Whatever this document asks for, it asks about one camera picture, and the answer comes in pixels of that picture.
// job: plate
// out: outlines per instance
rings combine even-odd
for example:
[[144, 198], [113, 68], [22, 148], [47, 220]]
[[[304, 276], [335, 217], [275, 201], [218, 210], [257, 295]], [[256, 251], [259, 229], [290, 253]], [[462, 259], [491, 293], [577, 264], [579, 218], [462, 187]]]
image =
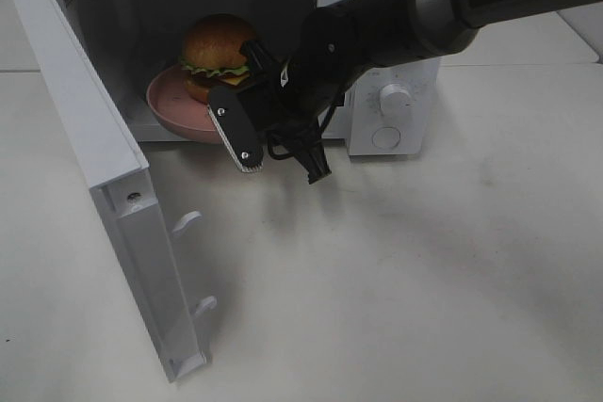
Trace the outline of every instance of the plate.
[[187, 72], [179, 65], [159, 74], [147, 88], [147, 104], [163, 127], [201, 143], [222, 143], [209, 118], [207, 105], [191, 98], [185, 89]]

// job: microwave door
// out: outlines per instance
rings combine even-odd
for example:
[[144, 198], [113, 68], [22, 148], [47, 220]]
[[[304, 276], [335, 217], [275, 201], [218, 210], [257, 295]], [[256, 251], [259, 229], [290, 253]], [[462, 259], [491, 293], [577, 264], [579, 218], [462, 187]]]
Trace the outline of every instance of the microwave door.
[[62, 0], [14, 0], [48, 91], [170, 381], [208, 360], [204, 309], [188, 301], [148, 163], [64, 14]]

